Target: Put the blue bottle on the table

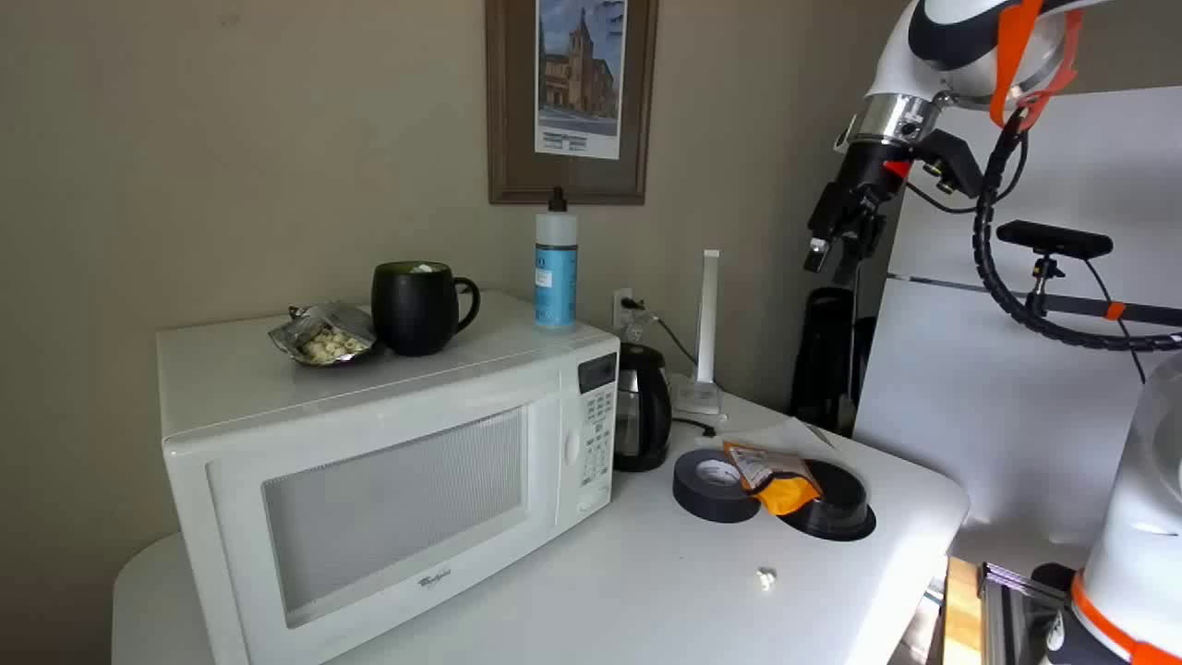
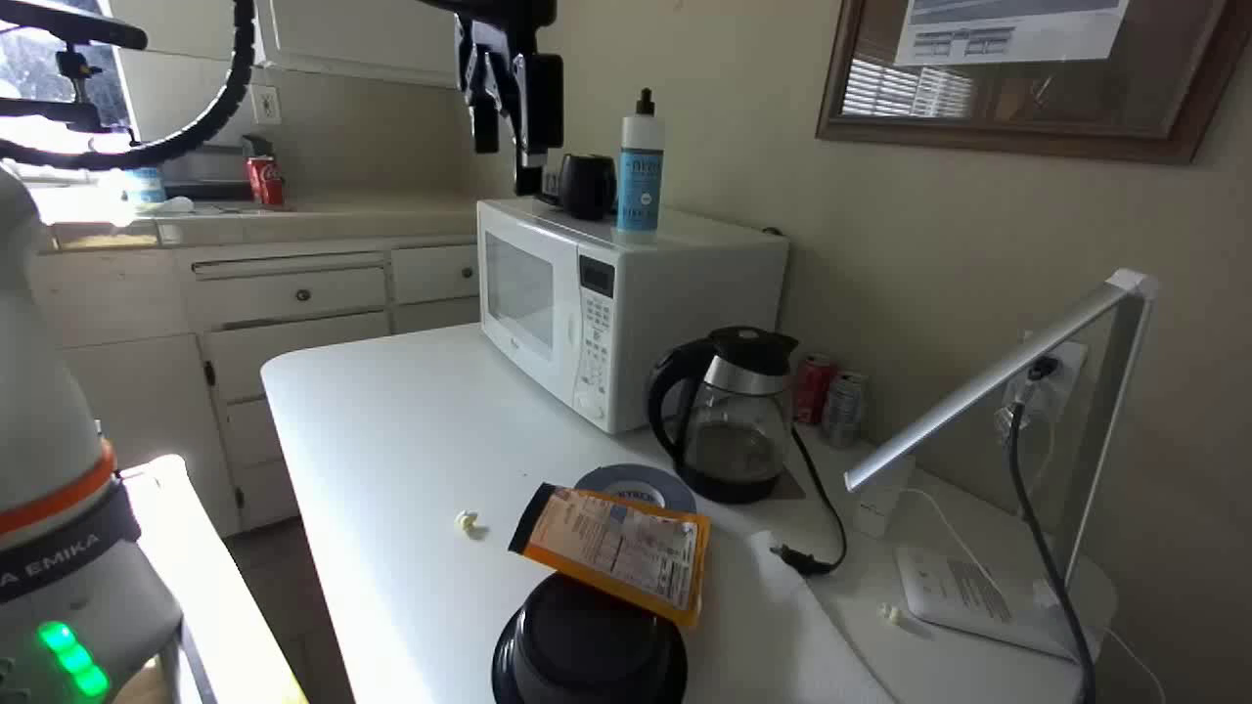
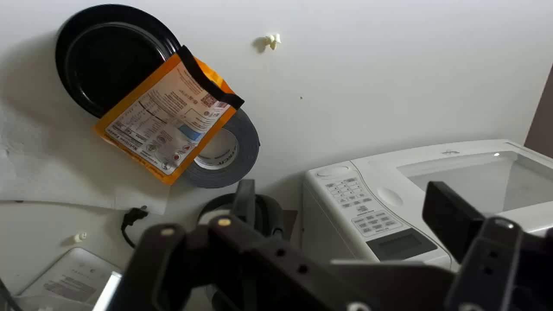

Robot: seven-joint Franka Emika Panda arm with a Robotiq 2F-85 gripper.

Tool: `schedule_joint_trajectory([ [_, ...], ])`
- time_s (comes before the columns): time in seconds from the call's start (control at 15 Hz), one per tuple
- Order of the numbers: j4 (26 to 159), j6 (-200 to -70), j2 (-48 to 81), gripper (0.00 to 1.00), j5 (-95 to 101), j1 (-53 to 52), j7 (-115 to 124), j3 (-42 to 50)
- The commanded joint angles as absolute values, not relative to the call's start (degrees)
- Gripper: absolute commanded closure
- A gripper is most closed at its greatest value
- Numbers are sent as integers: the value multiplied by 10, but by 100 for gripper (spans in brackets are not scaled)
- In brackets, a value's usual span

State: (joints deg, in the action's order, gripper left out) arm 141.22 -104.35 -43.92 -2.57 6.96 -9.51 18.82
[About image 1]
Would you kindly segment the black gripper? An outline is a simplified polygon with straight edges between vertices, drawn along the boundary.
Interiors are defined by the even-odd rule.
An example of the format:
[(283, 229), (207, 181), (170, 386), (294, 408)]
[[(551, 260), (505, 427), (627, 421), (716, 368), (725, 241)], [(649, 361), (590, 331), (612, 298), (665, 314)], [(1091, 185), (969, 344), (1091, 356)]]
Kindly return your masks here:
[(808, 213), (805, 269), (816, 275), (840, 260), (852, 275), (883, 232), (883, 211), (898, 196), (913, 158), (898, 145), (850, 145), (840, 174), (824, 185)]

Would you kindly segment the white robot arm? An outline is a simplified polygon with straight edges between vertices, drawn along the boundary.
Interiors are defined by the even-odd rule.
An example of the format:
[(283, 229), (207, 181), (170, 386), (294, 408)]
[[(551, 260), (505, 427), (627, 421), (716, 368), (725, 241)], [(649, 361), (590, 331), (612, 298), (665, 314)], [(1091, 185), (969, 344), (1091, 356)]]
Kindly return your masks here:
[(1084, 17), (1102, 0), (909, 0), (874, 76), (834, 142), (840, 174), (808, 213), (805, 267), (833, 250), (857, 267), (874, 250), (883, 206), (898, 196), (938, 116), (978, 106), (993, 126), (1030, 128), (1074, 80)]

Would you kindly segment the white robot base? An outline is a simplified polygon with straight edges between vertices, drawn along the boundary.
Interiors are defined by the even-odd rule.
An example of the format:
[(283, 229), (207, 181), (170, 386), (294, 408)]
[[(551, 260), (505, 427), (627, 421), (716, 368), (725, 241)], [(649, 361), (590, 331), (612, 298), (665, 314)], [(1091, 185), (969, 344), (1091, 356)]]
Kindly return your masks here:
[(1182, 357), (1161, 361), (1114, 468), (1071, 613), (1123, 665), (1182, 665)]

